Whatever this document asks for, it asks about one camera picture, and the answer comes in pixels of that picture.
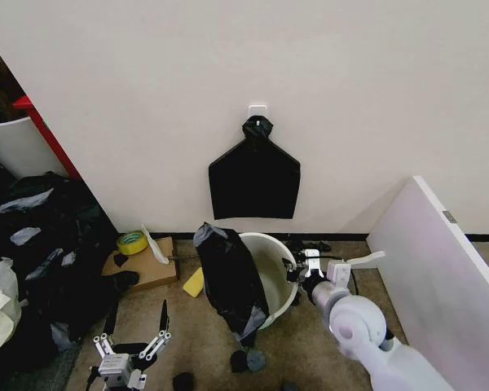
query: white bin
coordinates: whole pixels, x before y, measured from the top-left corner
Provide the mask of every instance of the white bin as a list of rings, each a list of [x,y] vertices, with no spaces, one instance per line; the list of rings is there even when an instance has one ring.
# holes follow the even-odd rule
[[[270,316],[259,330],[270,326],[285,312],[297,293],[297,284],[286,281],[286,269],[282,258],[295,266],[292,253],[276,238],[255,232],[240,234],[244,245],[251,252],[267,297]]]

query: black object on floor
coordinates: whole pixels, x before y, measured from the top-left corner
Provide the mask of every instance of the black object on floor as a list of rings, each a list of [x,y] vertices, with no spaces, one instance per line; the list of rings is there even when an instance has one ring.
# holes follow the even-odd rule
[[[194,389],[194,375],[190,372],[182,372],[172,379],[174,391],[192,391]]]
[[[206,296],[241,342],[270,315],[252,254],[237,232],[208,223],[197,230],[194,245],[203,266]]]
[[[297,391],[297,386],[294,383],[284,382],[280,387],[280,391]]]
[[[214,218],[292,218],[297,203],[301,164],[268,136],[273,124],[251,116],[245,139],[209,166]]]
[[[246,362],[246,352],[243,350],[236,350],[230,356],[230,367],[233,373],[241,373],[248,370],[248,363]]]

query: cardboard box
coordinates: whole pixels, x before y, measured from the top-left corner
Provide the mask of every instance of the cardboard box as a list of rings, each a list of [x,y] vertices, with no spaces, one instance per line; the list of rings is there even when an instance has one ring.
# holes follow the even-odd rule
[[[158,239],[156,243],[163,252],[163,255],[166,257],[172,257],[174,255],[172,238]],[[138,272],[139,282],[129,292],[142,291],[178,280],[179,273],[176,262],[170,260],[168,265],[158,262],[152,254],[150,246],[147,246],[141,253],[129,255],[129,259],[121,267],[114,261],[114,256],[118,253],[118,251],[114,251],[108,256],[102,275],[113,275],[123,270]]]

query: white metal bracket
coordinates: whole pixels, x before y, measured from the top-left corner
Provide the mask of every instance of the white metal bracket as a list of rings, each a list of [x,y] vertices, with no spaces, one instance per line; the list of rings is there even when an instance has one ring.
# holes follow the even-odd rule
[[[383,257],[385,257],[385,253],[383,251],[377,251],[366,257],[349,259],[346,263],[351,265],[351,269],[376,269],[379,260]]]

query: yellow tape roll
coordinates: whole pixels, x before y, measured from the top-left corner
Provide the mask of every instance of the yellow tape roll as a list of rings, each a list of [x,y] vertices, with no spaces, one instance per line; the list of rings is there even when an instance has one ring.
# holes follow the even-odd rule
[[[120,236],[116,245],[123,255],[133,255],[147,248],[148,242],[142,231],[133,231]]]

